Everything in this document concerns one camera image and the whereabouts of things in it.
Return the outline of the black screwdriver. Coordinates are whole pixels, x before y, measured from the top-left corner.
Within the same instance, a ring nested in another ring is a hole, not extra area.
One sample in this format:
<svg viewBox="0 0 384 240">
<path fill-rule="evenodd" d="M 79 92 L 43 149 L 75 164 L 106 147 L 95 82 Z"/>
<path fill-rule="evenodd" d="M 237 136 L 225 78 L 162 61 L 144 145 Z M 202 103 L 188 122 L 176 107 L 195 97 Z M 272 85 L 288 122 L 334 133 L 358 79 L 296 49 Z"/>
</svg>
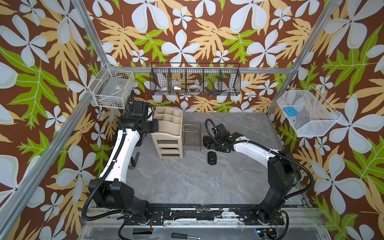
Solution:
<svg viewBox="0 0 384 240">
<path fill-rule="evenodd" d="M 171 237 L 173 239 L 184 239 L 184 240 L 201 240 L 201 237 L 195 237 L 195 236 L 189 236 L 187 234 L 180 234 L 180 233 L 172 233 Z"/>
</svg>

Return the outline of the blue object in basket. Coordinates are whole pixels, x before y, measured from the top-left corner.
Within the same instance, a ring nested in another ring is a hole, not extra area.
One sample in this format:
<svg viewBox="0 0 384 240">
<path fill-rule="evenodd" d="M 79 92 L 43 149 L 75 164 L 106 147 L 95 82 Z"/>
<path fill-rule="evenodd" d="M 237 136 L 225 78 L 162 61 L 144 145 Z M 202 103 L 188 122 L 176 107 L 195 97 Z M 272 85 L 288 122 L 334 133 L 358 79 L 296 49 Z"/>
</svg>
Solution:
<svg viewBox="0 0 384 240">
<path fill-rule="evenodd" d="M 298 115 L 298 111 L 294 107 L 286 107 L 284 108 L 284 112 L 289 116 L 289 117 L 295 117 Z"/>
</svg>

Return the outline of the beige drawer organizer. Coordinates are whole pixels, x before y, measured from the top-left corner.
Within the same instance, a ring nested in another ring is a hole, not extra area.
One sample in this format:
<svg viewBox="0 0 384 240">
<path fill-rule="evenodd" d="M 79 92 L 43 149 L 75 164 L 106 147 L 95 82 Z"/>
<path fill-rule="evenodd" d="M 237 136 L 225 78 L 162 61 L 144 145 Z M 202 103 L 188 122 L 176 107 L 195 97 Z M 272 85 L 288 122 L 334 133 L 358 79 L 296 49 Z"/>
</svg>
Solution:
<svg viewBox="0 0 384 240">
<path fill-rule="evenodd" d="M 169 107 L 156 107 L 154 120 L 159 121 L 159 131 L 152 139 L 160 159 L 183 159 L 184 112 Z"/>
</svg>

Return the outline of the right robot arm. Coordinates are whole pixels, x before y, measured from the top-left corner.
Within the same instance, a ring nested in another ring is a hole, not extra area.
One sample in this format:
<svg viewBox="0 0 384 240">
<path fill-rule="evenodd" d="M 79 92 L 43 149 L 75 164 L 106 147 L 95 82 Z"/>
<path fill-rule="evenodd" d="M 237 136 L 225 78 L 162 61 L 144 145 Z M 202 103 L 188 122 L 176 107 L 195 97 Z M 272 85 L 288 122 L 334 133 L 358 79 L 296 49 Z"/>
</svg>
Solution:
<svg viewBox="0 0 384 240">
<path fill-rule="evenodd" d="M 264 200 L 257 205 L 256 219 L 260 223 L 272 223 L 288 199 L 304 194 L 315 186 L 311 171 L 293 160 L 290 152 L 268 148 L 240 133 L 231 134 L 223 124 L 215 125 L 211 119 L 205 120 L 205 128 L 208 133 L 203 136 L 205 148 L 222 153 L 241 153 L 266 167 L 270 187 Z M 305 188 L 291 193 L 302 177 L 301 171 L 307 174 L 310 182 Z"/>
</svg>

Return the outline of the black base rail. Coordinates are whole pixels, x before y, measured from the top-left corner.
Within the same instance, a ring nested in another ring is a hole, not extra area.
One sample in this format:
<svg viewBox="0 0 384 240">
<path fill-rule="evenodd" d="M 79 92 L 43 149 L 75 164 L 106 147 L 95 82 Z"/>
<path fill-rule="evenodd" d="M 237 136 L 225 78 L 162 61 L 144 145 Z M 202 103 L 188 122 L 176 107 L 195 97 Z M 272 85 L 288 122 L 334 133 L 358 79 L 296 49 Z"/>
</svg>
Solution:
<svg viewBox="0 0 384 240">
<path fill-rule="evenodd" d="M 285 224 L 282 213 L 268 217 L 256 204 L 149 204 L 147 212 L 155 226 L 182 220 L 193 223 L 229 220 L 246 226 Z"/>
</svg>

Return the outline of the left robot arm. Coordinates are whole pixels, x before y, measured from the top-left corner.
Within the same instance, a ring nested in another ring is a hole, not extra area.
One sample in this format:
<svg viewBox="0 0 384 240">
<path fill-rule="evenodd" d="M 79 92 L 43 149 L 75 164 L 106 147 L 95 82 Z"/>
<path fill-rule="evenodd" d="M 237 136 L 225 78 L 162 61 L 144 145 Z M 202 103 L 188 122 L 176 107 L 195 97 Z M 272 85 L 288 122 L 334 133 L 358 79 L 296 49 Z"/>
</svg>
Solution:
<svg viewBox="0 0 384 240">
<path fill-rule="evenodd" d="M 90 196 L 82 210 L 83 220 L 95 221 L 113 214 L 131 215 L 143 224 L 150 219 L 149 203 L 135 197 L 134 189 L 126 182 L 128 170 L 136 167 L 139 158 L 133 156 L 134 148 L 142 144 L 147 134 L 159 130 L 153 113 L 151 104 L 131 100 L 128 113 L 116 120 L 114 149 L 99 178 L 89 183 Z"/>
</svg>

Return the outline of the black mouse with logo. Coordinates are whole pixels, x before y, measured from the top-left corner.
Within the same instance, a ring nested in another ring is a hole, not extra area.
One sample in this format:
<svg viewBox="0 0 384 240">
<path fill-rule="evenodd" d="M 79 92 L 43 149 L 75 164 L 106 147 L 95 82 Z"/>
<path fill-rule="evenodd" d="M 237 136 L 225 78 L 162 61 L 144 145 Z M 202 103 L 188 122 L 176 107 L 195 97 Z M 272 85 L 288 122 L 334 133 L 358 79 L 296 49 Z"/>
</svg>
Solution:
<svg viewBox="0 0 384 240">
<path fill-rule="evenodd" d="M 208 152 L 208 160 L 209 165 L 216 165 L 217 164 L 217 154 L 216 152 L 210 151 Z"/>
</svg>

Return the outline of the white mesh basket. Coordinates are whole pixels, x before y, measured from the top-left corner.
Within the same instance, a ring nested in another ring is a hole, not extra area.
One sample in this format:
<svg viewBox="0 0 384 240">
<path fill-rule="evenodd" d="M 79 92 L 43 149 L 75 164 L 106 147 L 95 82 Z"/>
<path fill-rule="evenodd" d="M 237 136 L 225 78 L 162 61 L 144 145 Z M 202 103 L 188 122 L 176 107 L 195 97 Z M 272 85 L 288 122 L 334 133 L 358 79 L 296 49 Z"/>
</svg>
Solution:
<svg viewBox="0 0 384 240">
<path fill-rule="evenodd" d="M 277 103 L 298 137 L 323 137 L 342 117 L 314 87 L 289 90 Z M 299 112 L 297 116 L 289 117 L 284 112 L 289 106 Z"/>
</svg>

